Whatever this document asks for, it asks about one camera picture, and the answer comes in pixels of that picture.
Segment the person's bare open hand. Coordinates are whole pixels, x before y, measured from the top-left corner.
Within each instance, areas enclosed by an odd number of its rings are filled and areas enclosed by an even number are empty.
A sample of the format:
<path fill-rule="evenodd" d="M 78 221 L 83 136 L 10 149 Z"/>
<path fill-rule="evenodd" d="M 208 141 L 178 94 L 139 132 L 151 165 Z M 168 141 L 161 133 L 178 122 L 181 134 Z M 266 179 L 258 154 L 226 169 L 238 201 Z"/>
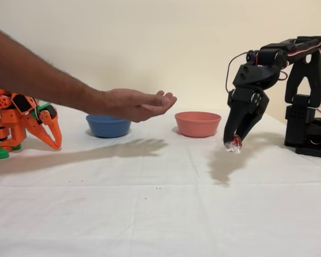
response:
<path fill-rule="evenodd" d="M 147 94 L 132 89 L 113 89 L 102 93 L 102 101 L 106 115 L 138 123 L 165 114 L 177 97 L 162 90 Z"/>

